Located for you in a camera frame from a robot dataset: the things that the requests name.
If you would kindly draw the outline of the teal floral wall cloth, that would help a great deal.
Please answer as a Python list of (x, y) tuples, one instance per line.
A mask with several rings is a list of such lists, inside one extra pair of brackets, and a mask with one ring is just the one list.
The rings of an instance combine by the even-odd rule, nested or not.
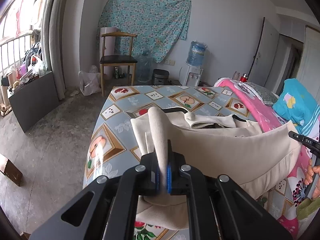
[(135, 34), (132, 55), (148, 51), (160, 63), (178, 40), (186, 40), (190, 14), (190, 0), (108, 0), (97, 28)]

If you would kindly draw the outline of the patterned bed sheet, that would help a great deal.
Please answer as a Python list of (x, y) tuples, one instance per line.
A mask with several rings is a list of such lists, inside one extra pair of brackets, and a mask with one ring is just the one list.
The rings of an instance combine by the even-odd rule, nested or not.
[[(256, 121), (244, 103), (227, 88), (187, 86), (114, 87), (108, 95), (91, 137), (84, 171), (86, 187), (95, 178), (114, 178), (138, 164), (141, 153), (130, 119), (151, 107), (182, 107), (196, 115), (229, 116)], [(188, 239), (187, 230), (168, 230), (135, 223), (135, 239)]]

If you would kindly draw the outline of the brown cardboard box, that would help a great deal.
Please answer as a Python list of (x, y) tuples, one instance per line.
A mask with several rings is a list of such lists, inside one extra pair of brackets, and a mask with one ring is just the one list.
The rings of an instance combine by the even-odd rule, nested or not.
[(0, 170), (17, 186), (21, 185), (22, 172), (4, 155), (0, 154)]

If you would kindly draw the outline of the dark grey cabinet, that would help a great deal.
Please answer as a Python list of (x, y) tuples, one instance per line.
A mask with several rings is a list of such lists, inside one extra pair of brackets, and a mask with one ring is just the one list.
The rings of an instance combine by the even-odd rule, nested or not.
[(52, 72), (23, 86), (15, 93), (8, 93), (9, 102), (23, 132), (59, 105)]

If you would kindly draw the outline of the white plastic bag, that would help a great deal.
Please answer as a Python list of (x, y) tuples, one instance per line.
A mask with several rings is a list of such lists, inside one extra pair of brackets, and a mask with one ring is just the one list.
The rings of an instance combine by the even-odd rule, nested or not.
[(79, 88), (83, 96), (101, 92), (100, 72), (98, 67), (91, 65), (89, 72), (78, 72)]

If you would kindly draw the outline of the cream zip jacket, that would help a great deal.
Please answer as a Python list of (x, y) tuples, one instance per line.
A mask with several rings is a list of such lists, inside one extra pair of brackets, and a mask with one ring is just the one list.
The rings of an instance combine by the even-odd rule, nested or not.
[(164, 113), (151, 107), (131, 125), (141, 154), (155, 152), (159, 164), (159, 194), (139, 198), (136, 219), (170, 230), (186, 229), (188, 219), (185, 197), (167, 192), (169, 151), (184, 155), (204, 175), (230, 176), (257, 199), (289, 175), (302, 148), (289, 137), (292, 122), (263, 132), (257, 122), (232, 116)]

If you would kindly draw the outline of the pink floral quilt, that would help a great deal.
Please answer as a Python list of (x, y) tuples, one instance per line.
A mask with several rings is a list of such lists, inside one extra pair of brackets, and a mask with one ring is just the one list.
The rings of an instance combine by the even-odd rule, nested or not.
[[(219, 79), (215, 86), (231, 90), (252, 114), (264, 132), (270, 131), (288, 121), (281, 118), (272, 108), (263, 102), (257, 89), (245, 82)], [(258, 201), (266, 200), (265, 209), (277, 219), (293, 236), (298, 239), (304, 235), (319, 211), (319, 200), (312, 200), (306, 194), (307, 186), (304, 183), (307, 166), (313, 157), (310, 149), (302, 146), (297, 162), (289, 175), (278, 181)]]

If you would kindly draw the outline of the grey curtain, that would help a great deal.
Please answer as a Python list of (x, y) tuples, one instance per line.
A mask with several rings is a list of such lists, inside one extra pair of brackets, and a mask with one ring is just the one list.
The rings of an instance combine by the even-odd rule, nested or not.
[(53, 73), (57, 97), (65, 98), (62, 31), (67, 0), (46, 0), (41, 24), (41, 48), (45, 66)]

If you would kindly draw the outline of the wooden chair dark seat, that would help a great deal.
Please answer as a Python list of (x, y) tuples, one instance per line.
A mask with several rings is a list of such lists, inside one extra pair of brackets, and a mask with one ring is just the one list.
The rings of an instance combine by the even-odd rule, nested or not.
[[(137, 60), (132, 56), (133, 39), (137, 37), (136, 34), (125, 33), (121, 31), (114, 31), (112, 33), (101, 34), (100, 37), (103, 39), (103, 47), (101, 49), (102, 55), (100, 59), (100, 82), (101, 82), (101, 94), (105, 96), (104, 89), (104, 67), (116, 67), (116, 66), (127, 66), (127, 79), (130, 79), (130, 67), (133, 67), (131, 75), (131, 85), (135, 82), (135, 72), (137, 66)], [(105, 55), (105, 40), (107, 37), (129, 37), (129, 54), (128, 55)]]

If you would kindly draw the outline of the empty clear water jug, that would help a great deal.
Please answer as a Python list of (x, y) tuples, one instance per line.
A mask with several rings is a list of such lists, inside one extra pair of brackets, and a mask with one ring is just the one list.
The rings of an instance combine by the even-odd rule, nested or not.
[(149, 50), (143, 51), (142, 55), (137, 57), (136, 80), (140, 83), (147, 83), (151, 80), (153, 59)]

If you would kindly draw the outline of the grey door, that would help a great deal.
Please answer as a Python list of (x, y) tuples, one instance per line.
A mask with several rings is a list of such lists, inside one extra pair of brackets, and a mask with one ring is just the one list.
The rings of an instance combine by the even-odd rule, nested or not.
[(264, 17), (258, 46), (248, 74), (248, 81), (264, 87), (277, 50), (279, 32)]

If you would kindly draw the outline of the white water dispenser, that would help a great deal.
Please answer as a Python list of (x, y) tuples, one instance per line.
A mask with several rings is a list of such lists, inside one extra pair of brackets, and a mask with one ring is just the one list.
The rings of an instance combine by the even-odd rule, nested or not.
[(185, 63), (180, 69), (179, 82), (183, 86), (197, 87), (199, 85), (202, 72), (202, 68)]

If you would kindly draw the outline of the pink cylinder behind chair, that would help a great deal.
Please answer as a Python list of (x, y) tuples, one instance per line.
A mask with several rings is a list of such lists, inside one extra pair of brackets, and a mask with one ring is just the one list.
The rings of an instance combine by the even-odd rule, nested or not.
[[(112, 32), (116, 32), (117, 28), (115, 27), (102, 27), (100, 28), (100, 35), (102, 34), (108, 34)], [(110, 56), (114, 55), (114, 47), (115, 47), (115, 37), (105, 37), (105, 46), (104, 46), (104, 55)], [(102, 48), (103, 48), (103, 38), (100, 37), (100, 43), (99, 43), (99, 57), (102, 57)], [(104, 79), (110, 80), (112, 79), (114, 72), (114, 67), (104, 67)]]

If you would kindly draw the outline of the blue water jug on dispenser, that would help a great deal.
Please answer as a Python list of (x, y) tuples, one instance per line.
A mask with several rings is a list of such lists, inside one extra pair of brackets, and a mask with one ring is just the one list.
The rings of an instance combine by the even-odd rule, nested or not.
[(205, 43), (192, 41), (186, 63), (190, 66), (201, 67), (204, 61), (206, 49), (207, 45)]

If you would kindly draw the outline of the cyan cartoon pillow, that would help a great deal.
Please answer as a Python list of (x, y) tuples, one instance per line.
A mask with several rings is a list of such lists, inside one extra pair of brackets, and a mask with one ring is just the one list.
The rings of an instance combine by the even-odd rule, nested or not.
[(319, 104), (297, 79), (284, 81), (272, 108), (281, 118), (291, 120), (299, 134), (319, 140)]

